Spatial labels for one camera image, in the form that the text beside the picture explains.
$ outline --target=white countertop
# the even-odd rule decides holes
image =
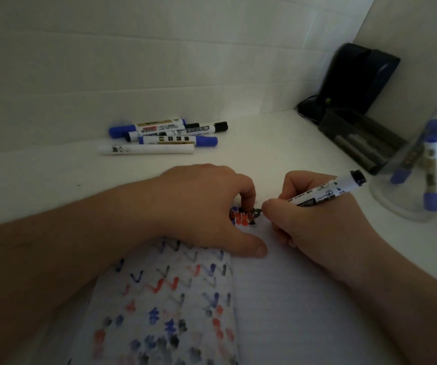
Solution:
[[[210,162],[250,176],[257,205],[276,197],[289,170],[344,174],[360,168],[294,111],[229,120],[218,147],[192,155],[101,156],[91,140],[0,153],[0,223],[38,213],[113,186],[157,176],[175,165]],[[437,278],[437,219],[406,221],[380,206],[367,186],[355,197],[376,230],[411,261]],[[21,350],[30,356],[27,344]]]

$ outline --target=person's right arm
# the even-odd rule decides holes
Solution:
[[[352,195],[314,207],[286,201],[333,178],[288,173],[279,199],[262,205],[264,215],[282,243],[293,243],[351,288],[411,363],[437,363],[437,280],[388,245]]]

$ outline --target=person's right hand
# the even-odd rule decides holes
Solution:
[[[313,207],[286,200],[334,179],[307,171],[286,174],[279,198],[262,205],[280,242],[293,243],[332,276],[350,286],[361,284],[370,261],[385,242],[372,228],[355,198],[343,194]]]

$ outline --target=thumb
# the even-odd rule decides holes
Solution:
[[[229,220],[220,231],[214,245],[236,256],[264,258],[268,254],[268,248],[262,239],[240,231]]]
[[[284,199],[271,198],[262,204],[262,212],[271,222],[294,236],[301,229],[305,215],[311,210],[306,207],[298,207]]]

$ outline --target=notebook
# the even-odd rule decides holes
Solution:
[[[123,257],[99,277],[67,363],[403,363],[347,290],[259,215],[230,212],[268,245],[263,260],[173,239]]]

